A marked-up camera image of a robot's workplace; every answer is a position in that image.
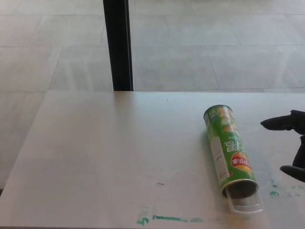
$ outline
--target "black window frame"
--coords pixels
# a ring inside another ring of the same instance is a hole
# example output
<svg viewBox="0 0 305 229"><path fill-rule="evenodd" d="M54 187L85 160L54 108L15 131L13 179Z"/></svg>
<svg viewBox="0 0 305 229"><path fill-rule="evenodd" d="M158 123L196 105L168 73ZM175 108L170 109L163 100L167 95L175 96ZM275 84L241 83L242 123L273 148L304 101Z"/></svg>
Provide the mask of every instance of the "black window frame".
<svg viewBox="0 0 305 229"><path fill-rule="evenodd" d="M103 0L114 91L133 91L128 0Z"/></svg>

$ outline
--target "red logo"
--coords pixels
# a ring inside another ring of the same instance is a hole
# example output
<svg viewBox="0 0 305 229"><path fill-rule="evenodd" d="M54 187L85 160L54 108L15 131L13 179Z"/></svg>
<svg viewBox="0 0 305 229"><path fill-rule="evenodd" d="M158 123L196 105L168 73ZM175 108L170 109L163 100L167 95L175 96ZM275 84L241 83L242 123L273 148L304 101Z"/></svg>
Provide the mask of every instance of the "red logo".
<svg viewBox="0 0 305 229"><path fill-rule="evenodd" d="M231 164L233 167L240 169L244 172L252 172L252 168L249 165L248 158L243 152L236 152L232 155Z"/></svg>

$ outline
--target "can label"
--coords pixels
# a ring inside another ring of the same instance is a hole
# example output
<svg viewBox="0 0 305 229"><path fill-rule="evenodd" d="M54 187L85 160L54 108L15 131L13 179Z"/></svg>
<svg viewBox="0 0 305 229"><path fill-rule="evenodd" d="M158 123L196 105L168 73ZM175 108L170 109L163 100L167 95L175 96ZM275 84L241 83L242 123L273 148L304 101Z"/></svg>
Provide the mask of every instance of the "can label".
<svg viewBox="0 0 305 229"><path fill-rule="evenodd" d="M232 181L256 182L232 110L213 106L205 112L204 121L221 190Z"/></svg>

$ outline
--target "grout line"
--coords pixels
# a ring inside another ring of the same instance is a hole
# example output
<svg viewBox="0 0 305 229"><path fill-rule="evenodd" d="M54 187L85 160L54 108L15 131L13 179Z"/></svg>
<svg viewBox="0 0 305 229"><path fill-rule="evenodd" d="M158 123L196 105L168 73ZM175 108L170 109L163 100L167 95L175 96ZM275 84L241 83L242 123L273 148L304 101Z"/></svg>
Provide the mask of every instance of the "grout line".
<svg viewBox="0 0 305 229"><path fill-rule="evenodd" d="M285 17L286 21L288 21L288 23L294 28L294 30L302 37L303 41L305 41L305 38L300 34L299 30L289 21L287 15L283 15L283 16Z"/></svg>
<svg viewBox="0 0 305 229"><path fill-rule="evenodd" d="M79 5L80 5L80 2L81 2L81 0L78 0L77 7L75 8L75 11L74 11L74 14L73 14L73 15L76 15L76 11L78 10L78 7L79 7Z"/></svg>
<svg viewBox="0 0 305 229"><path fill-rule="evenodd" d="M55 73L56 73L57 66L58 66L58 64L59 64L59 60L61 59L62 50L63 50L63 47L61 47L61 53L59 54L59 57L58 57L56 66L55 66L55 68L54 68L54 72L53 72L53 75L52 75L52 77L51 77L50 84L49 84L49 86L48 86L47 91L50 90L52 80L53 80L53 78L54 78L54 75L55 75Z"/></svg>
<svg viewBox="0 0 305 229"><path fill-rule="evenodd" d="M288 67L290 68L290 70L293 72L293 74L295 75L295 77L297 78L297 80L300 82L300 84L304 87L305 85L301 82L301 80L299 79L299 77L297 76L297 74L294 72L293 68L290 66L290 64L288 63L288 61L286 60L286 58L284 57L284 55L282 54L281 50L278 48L278 45L276 45L277 50L279 51L279 53L281 54L282 58L284 59L284 61L286 62L286 64L288 65Z"/></svg>
<svg viewBox="0 0 305 229"><path fill-rule="evenodd" d="M217 79L216 71L215 71L214 66L213 66L213 63L212 63L212 58L211 58L211 55L210 55L210 51L209 51L209 49L208 49L207 46L205 47L205 49L206 49L206 51L208 52L210 64L211 64L211 66L212 66L212 69L213 69L213 72L214 72L214 75L215 75L215 79L216 79L217 85L218 85L219 89L221 89L220 84L219 84L219 81L218 81L218 79Z"/></svg>
<svg viewBox="0 0 305 229"><path fill-rule="evenodd" d="M19 5L18 5L17 8L14 10L14 12L12 13L12 15L15 15L17 9L19 8L19 6L21 5L22 2L23 2L23 0L20 1Z"/></svg>
<svg viewBox="0 0 305 229"><path fill-rule="evenodd" d="M35 36L35 34L36 34L36 31L37 31L38 27L39 27L40 24L41 24L41 21L42 21L42 18L43 18L43 17L44 17L44 16L41 16L40 21L39 21L39 23L37 24L37 27L36 27L36 29L35 29L35 31L34 31L32 37L31 37L31 39L30 39L30 41L29 41L29 43L28 43L28 45L27 45L26 47L31 47L30 44L32 43L32 40L33 40L33 38L34 38L34 36Z"/></svg>
<svg viewBox="0 0 305 229"><path fill-rule="evenodd" d="M230 22L229 16L226 16L225 18L227 19L228 24L230 25L230 27L231 27L231 29L232 29L234 35L235 35L235 38L238 40L239 45L242 45L242 43L241 43L240 40L238 39L238 36L237 36L237 34L236 34L236 32L235 32L235 30L234 30L234 28L233 28L233 25L232 25L231 22Z"/></svg>

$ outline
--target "green marker smudge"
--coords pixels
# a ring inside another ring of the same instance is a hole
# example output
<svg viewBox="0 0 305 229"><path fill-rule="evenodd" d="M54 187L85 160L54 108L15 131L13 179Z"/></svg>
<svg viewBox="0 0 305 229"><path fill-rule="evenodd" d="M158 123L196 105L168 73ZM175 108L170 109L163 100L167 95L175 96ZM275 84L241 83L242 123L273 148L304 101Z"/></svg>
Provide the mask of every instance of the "green marker smudge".
<svg viewBox="0 0 305 229"><path fill-rule="evenodd" d="M156 215L153 215L152 219L164 219L164 220L178 221L178 222L184 222L184 223L187 223L187 221L188 221L187 219L182 219L179 217L156 216Z"/></svg>
<svg viewBox="0 0 305 229"><path fill-rule="evenodd" d="M141 220L138 220L138 221L137 221L137 224L141 224L142 226L144 226L145 222L146 222L146 223L149 222L149 220L148 220L146 217L142 218L142 221L141 221Z"/></svg>

